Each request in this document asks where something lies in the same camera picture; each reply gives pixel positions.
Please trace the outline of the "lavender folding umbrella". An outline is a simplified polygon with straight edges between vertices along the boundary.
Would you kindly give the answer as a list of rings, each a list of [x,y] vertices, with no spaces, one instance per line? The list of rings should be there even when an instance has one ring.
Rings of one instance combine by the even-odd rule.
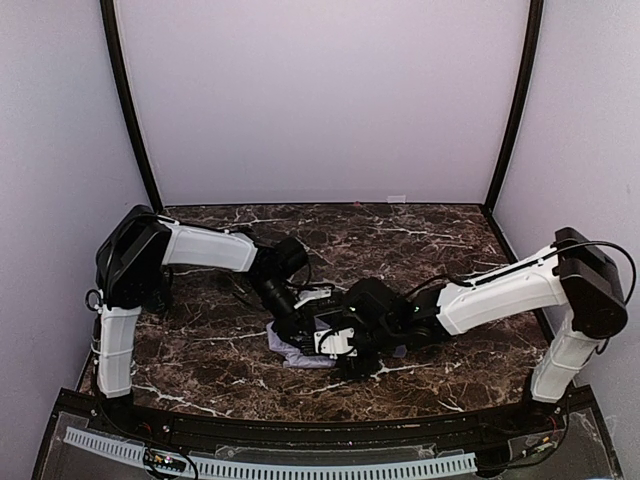
[[[282,340],[273,329],[274,323],[266,326],[269,348],[284,357],[286,368],[336,368],[347,379],[370,376],[380,366],[376,352],[365,352],[355,344],[353,328],[329,328],[312,333],[298,348]]]

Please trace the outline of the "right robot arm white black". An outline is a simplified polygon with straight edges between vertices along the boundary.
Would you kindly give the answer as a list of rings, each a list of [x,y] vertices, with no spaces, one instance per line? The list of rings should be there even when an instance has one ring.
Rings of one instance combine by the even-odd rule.
[[[565,317],[529,383],[529,398],[554,404],[592,355],[628,323],[633,292],[624,290],[616,262],[623,247],[589,240],[571,227],[535,254],[481,275],[442,273],[401,294],[370,277],[355,283],[341,318],[315,345],[336,361],[343,378],[372,375],[382,352],[398,346],[424,348],[483,325],[550,307]]]

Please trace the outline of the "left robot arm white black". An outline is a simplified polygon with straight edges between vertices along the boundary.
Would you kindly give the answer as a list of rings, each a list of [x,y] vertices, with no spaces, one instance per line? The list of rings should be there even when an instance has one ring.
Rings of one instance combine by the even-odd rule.
[[[292,282],[308,263],[304,246],[293,237],[268,244],[246,230],[185,224],[134,206],[96,254],[96,288],[90,294],[98,314],[93,349],[99,392],[108,399],[130,394],[137,320],[143,311],[169,308],[175,265],[241,274],[271,314],[277,334],[313,354],[312,310],[330,303],[334,287]]]

